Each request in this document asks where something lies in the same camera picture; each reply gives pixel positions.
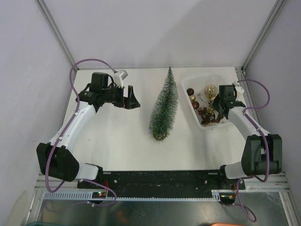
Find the white perforated plastic basket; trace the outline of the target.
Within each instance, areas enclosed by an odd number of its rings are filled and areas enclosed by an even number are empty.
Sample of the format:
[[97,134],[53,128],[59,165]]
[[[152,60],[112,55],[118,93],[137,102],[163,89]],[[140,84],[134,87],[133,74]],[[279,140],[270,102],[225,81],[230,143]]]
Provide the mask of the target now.
[[231,124],[214,110],[212,103],[219,94],[219,86],[231,85],[234,80],[235,77],[224,73],[200,73],[181,80],[191,114],[201,130],[222,128]]

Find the small green bottlebrush christmas tree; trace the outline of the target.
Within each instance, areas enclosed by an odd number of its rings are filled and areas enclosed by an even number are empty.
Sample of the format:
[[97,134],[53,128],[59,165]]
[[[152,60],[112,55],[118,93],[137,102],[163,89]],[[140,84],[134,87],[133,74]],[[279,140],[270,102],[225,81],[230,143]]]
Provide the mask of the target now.
[[155,101],[149,122],[149,134],[157,142],[164,141],[174,127],[179,93],[172,68],[168,68],[164,85]]

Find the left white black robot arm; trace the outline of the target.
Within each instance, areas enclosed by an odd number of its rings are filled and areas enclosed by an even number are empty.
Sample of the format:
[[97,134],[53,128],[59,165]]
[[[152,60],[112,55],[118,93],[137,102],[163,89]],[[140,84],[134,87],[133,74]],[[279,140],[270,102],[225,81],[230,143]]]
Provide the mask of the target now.
[[36,149],[41,173],[63,181],[87,179],[93,188],[103,185],[104,177],[99,168],[89,163],[80,163],[72,152],[87,123],[104,104],[135,109],[141,105],[129,85],[124,96],[123,80],[128,76],[125,70],[113,75],[95,72],[91,82],[76,97],[76,105],[67,122],[48,143],[40,143]]

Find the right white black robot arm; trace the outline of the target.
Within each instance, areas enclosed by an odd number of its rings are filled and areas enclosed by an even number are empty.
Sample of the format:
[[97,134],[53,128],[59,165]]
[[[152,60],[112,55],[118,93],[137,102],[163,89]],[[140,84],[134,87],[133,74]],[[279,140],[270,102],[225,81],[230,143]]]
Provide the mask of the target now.
[[235,125],[246,142],[241,161],[221,167],[224,173],[218,175],[217,184],[222,189],[233,185],[234,179],[263,175],[265,182],[269,175],[282,171],[282,138],[256,122],[237,94],[235,85],[220,85],[213,101],[214,110]]

